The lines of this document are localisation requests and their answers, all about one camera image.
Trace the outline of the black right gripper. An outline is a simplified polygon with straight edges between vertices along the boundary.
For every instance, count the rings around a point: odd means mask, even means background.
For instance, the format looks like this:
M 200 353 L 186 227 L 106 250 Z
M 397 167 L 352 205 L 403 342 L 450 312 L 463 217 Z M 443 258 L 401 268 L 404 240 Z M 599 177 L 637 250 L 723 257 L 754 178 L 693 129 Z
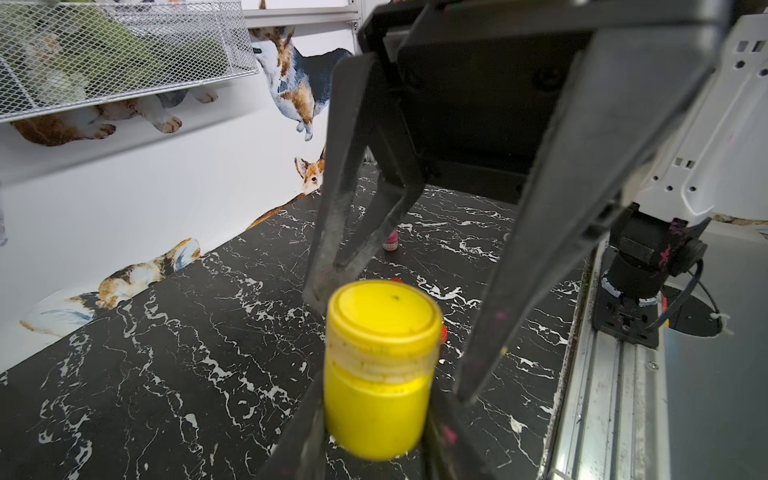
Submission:
M 447 189 L 511 203 L 523 192 L 456 371 L 457 399 L 475 402 L 527 313 L 599 242 L 632 197 L 630 177 L 679 127 L 730 9 L 727 1 L 377 7 L 358 35 L 367 53 L 333 73 L 304 302 L 323 314 L 359 277 L 423 193 L 419 161 Z M 379 168 L 377 189 L 347 236 L 365 152 Z

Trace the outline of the magenta paint jar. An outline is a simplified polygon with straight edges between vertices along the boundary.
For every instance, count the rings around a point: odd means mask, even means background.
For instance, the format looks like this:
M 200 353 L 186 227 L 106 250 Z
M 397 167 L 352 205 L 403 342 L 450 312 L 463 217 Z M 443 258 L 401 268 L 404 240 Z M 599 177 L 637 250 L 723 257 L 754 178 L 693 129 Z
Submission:
M 382 248 L 386 252 L 394 252 L 398 249 L 398 246 L 399 246 L 399 233 L 398 233 L 398 230 L 395 229 L 387 237 L 387 239 L 382 245 Z

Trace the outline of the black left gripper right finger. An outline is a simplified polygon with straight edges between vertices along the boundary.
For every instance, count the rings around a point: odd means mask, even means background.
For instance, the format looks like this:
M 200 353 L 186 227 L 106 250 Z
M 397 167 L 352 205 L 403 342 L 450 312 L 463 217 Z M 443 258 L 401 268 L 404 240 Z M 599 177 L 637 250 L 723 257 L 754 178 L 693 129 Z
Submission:
M 450 392 L 431 385 L 420 442 L 424 479 L 494 479 L 460 421 L 461 405 Z

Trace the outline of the yellow paint jar lid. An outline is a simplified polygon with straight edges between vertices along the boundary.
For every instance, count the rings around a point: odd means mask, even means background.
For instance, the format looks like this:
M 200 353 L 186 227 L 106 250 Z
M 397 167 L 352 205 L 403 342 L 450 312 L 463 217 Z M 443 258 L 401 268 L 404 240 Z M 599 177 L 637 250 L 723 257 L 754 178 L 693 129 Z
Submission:
M 391 280 L 356 281 L 328 302 L 325 360 L 376 384 L 430 378 L 442 327 L 439 306 L 421 290 Z

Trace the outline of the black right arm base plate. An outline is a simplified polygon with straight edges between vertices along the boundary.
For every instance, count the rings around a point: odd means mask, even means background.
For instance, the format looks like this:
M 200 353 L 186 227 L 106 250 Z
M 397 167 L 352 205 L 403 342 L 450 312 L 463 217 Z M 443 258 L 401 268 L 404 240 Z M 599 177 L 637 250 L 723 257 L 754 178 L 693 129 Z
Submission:
M 656 350 L 660 343 L 659 329 L 647 330 L 646 326 L 660 315 L 661 294 L 657 295 L 654 305 L 644 307 L 640 307 L 636 300 L 623 300 L 621 297 L 614 297 L 603 286 L 603 280 L 616 256 L 616 250 L 607 246 L 600 264 L 592 325 L 596 330 L 607 333 L 623 342 Z

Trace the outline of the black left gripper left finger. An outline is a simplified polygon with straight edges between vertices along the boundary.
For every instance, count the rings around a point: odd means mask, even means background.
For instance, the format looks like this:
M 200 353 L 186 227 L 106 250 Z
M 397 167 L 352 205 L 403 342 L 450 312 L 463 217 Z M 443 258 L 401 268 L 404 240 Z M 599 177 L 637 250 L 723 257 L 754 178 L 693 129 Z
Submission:
M 306 391 L 270 458 L 256 479 L 320 480 L 325 478 L 326 429 L 323 373 Z

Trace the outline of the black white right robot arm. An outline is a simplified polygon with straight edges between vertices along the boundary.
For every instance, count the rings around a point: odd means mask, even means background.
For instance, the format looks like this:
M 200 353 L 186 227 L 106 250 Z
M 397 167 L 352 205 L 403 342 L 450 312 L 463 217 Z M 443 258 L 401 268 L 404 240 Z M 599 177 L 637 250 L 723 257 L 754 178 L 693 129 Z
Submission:
M 303 297 L 324 311 L 422 195 L 518 205 L 459 367 L 474 401 L 527 313 L 604 237 L 609 290 L 699 265 L 730 149 L 767 91 L 767 18 L 739 1 L 406 1 L 333 74 Z

